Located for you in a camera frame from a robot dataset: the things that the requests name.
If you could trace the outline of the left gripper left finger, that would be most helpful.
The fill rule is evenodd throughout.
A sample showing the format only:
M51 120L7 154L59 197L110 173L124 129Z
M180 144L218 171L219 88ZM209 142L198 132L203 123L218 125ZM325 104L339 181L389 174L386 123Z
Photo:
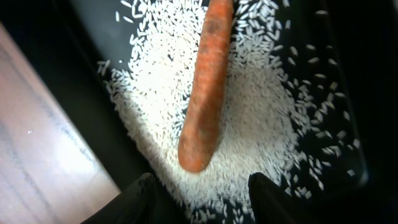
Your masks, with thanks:
M82 224L183 224L187 220L159 179L146 172Z

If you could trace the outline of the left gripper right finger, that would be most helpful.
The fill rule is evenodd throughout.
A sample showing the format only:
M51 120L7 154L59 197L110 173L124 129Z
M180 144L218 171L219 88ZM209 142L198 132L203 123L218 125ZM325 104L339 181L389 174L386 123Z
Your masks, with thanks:
M264 174L251 174L248 187L256 224L317 223L311 214Z

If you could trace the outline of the white rice pile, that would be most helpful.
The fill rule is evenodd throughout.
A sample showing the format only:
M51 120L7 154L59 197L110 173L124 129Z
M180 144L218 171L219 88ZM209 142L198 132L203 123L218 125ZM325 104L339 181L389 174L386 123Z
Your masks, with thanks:
M312 203L366 176L320 1L235 1L216 151L199 174L178 163L207 1L118 1L127 58L97 63L128 136L192 223L252 223L260 172Z

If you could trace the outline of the orange carrot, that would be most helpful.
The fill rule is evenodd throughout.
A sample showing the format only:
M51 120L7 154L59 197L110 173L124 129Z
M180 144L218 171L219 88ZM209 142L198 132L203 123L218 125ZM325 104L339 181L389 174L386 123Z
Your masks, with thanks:
M198 46L193 87L178 142L179 164L206 169L218 145L233 20L232 0L211 0Z

